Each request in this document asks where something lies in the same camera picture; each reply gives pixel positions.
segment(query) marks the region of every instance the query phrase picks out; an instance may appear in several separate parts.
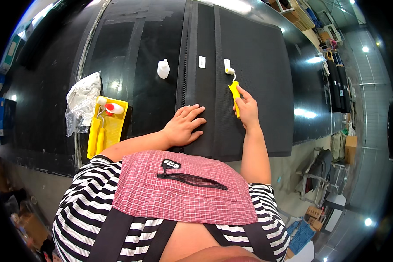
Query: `black and white striped shirt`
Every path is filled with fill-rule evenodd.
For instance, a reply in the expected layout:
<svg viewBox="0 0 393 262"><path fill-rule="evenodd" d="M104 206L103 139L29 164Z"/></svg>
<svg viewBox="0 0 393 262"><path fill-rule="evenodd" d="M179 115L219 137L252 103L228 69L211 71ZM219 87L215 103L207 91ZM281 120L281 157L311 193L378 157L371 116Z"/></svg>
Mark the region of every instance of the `black and white striped shirt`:
<svg viewBox="0 0 393 262"><path fill-rule="evenodd" d="M85 261L111 208L121 172L103 155L93 157L73 178L54 218L52 236L63 261ZM251 183L249 194L277 261L283 261L290 242L270 185ZM135 217L118 261L140 261L163 219ZM243 227L216 225L236 246L253 252Z"/></svg>

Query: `rolled black mat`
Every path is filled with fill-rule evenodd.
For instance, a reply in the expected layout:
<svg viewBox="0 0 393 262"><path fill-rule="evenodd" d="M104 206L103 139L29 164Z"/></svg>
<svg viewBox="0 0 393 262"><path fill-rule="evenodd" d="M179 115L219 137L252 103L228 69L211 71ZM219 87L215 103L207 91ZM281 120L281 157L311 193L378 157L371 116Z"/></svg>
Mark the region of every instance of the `rolled black mat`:
<svg viewBox="0 0 393 262"><path fill-rule="evenodd" d="M346 77L346 71L344 66L336 66L339 74L339 79L341 80L342 91L344 93L344 110L341 110L342 113L350 113L351 112L351 103L350 103L350 95L348 93L348 79Z"/></svg>
<svg viewBox="0 0 393 262"><path fill-rule="evenodd" d="M341 112L341 99L340 99L340 88L338 86L338 70L333 61L326 61L329 69L330 75L329 79L329 88L330 88L330 96L332 100L332 112Z"/></svg>

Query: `person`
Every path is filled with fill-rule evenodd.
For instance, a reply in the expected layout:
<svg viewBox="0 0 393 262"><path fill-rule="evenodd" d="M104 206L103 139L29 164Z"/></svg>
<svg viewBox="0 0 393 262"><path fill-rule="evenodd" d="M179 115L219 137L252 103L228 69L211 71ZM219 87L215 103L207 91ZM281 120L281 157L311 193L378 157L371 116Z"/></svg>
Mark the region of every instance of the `person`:
<svg viewBox="0 0 393 262"><path fill-rule="evenodd" d="M80 168L53 223L61 259L283 261L290 238L257 102L237 89L246 129L240 174L217 160L167 151L203 135L193 130L206 123L197 118L204 106L182 107L161 131L114 144Z"/></svg>

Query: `white label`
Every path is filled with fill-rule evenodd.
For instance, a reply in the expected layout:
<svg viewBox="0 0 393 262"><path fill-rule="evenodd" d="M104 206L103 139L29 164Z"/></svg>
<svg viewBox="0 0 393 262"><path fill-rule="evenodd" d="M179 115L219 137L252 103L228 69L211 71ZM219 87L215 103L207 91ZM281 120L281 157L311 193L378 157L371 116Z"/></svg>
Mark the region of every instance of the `white label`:
<svg viewBox="0 0 393 262"><path fill-rule="evenodd" d="M225 59L225 58L224 58L224 70L225 70L227 67L230 67L230 59Z"/></svg>
<svg viewBox="0 0 393 262"><path fill-rule="evenodd" d="M13 52L15 51L15 48L16 48L16 42L12 42L12 44L10 45L10 48L9 48L9 52L7 52L7 54L12 57Z"/></svg>
<svg viewBox="0 0 393 262"><path fill-rule="evenodd" d="M205 68L205 57L199 56L198 67L199 68Z"/></svg>

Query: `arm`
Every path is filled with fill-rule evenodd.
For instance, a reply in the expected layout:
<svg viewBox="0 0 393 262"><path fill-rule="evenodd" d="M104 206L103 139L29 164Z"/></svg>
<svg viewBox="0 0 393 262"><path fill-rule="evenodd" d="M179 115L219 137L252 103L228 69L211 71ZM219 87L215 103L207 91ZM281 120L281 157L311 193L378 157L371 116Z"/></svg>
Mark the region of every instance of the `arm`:
<svg viewBox="0 0 393 262"><path fill-rule="evenodd" d="M259 124L257 102L243 88L237 86L237 90L243 95L243 98L236 98L236 104L240 109L240 120L246 129L240 174L248 183L271 184L271 167Z"/></svg>
<svg viewBox="0 0 393 262"><path fill-rule="evenodd" d="M204 107L187 106L180 108L165 128L159 132L130 138L110 146L100 153L114 162L118 162L124 155L144 150L168 150L173 146L187 145L203 134L202 131L192 131L207 121L195 117L204 111Z"/></svg>

